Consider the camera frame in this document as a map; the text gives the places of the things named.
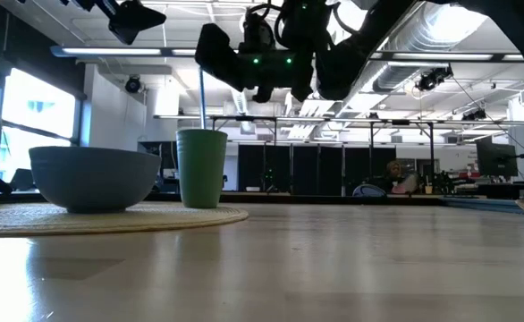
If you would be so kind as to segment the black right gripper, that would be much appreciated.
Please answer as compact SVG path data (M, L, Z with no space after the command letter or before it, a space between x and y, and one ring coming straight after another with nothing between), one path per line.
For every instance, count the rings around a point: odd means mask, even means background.
M257 87L253 99L258 103L267 102L274 89L281 88L289 88L297 100L304 101L312 93L313 53L304 47L277 49L276 25L271 27L266 21L269 11L266 8L263 14L258 14L258 8L249 8L245 13L239 56L221 28L215 23L204 24L195 49L195 61L204 72L238 91Z

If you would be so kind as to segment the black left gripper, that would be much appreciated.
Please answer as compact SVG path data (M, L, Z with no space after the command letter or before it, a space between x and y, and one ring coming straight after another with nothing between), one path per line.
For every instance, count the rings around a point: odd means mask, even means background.
M62 5L74 4L90 12L97 7L109 19L108 28L124 45L131 45L143 30L162 25L166 16L147 8L140 0L60 0Z

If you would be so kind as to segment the translucent blue straw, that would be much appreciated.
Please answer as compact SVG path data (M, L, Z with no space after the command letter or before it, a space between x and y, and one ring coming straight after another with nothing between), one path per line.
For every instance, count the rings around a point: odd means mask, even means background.
M205 86L204 86L204 73L203 69L199 68L199 116L201 129L207 128L207 112L206 112L206 97L205 97Z

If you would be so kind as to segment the green plastic cup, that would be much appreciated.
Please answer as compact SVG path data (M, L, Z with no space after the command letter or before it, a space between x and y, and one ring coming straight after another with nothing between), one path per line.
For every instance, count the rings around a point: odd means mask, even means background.
M227 134L206 129L176 132L178 173L186 208L216 208L223 188Z

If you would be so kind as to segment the black bar with light strips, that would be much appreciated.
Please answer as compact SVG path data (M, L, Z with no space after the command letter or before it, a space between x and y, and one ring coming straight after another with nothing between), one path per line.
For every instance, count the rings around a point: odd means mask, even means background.
M193 57L194 48L170 47L50 47L57 57ZM445 63L491 63L524 64L524 57L514 53L470 53L470 52L400 52L377 51L372 61L386 62L445 62Z

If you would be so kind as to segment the black partition panels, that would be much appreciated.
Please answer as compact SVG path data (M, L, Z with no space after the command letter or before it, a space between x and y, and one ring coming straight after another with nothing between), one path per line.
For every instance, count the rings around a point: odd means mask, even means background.
M318 145L238 147L238 189L301 196L350 196L364 182L382 177L396 159L394 148Z

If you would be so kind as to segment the grey-blue ceramic bowl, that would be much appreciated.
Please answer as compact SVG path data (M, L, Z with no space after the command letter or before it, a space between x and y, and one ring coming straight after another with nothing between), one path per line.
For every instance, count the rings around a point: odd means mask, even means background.
M161 164L155 155L111 148L37 147L29 155L41 195L70 213L121 212L141 202Z

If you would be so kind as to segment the round woven straw placemat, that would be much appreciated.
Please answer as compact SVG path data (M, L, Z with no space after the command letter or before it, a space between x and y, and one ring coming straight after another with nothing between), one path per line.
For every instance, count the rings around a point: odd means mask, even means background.
M180 203L142 202L110 213L70 213L48 203L0 205L0 236L138 233L225 225L246 219L239 208L186 208Z

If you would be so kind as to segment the black chair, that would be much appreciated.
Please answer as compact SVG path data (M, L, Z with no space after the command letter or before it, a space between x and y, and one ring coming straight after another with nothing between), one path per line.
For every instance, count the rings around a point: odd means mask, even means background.
M14 191L35 190L36 187L30 169L18 168L11 179L10 186Z

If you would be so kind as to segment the blue and white rounded object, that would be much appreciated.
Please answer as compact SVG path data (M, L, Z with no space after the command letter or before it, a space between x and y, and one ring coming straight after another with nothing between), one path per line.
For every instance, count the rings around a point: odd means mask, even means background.
M352 193L355 198L385 198L386 191L373 184L361 184Z

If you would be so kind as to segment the person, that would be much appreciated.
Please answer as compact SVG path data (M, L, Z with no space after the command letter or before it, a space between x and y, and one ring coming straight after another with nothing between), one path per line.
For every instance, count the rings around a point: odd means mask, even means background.
M403 177L401 164L394 160L386 166L381 188L388 194L411 194L418 189L418 177L415 174Z

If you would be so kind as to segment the black computer monitor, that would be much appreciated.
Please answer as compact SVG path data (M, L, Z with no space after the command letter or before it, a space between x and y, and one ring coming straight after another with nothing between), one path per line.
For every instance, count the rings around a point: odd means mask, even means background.
M516 149L512 145L480 140L476 143L478 170L482 175L516 177L519 175Z

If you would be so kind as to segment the blue mat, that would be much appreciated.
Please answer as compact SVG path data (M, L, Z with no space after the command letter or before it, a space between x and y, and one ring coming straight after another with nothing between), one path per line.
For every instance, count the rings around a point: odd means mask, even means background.
M462 199L441 198L442 203L451 208L467 208L480 211L524 214L514 200L507 199Z

